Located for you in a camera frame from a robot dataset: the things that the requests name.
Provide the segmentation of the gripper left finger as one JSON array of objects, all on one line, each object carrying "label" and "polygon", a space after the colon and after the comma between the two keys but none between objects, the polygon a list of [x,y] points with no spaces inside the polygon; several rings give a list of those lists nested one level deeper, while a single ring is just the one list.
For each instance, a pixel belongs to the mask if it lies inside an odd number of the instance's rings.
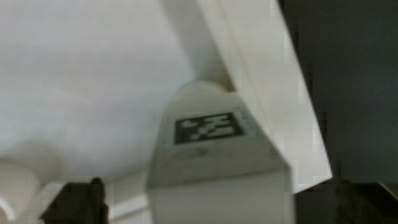
[{"label": "gripper left finger", "polygon": [[96,177],[89,182],[69,182],[39,216],[45,224],[109,224],[105,183]]}]

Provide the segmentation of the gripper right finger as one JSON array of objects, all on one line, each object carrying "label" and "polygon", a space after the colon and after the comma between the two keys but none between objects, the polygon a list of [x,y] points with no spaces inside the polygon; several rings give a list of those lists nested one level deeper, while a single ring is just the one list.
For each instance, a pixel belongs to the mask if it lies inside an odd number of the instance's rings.
[{"label": "gripper right finger", "polygon": [[398,224],[398,200],[377,183],[345,181],[336,200],[334,224]]}]

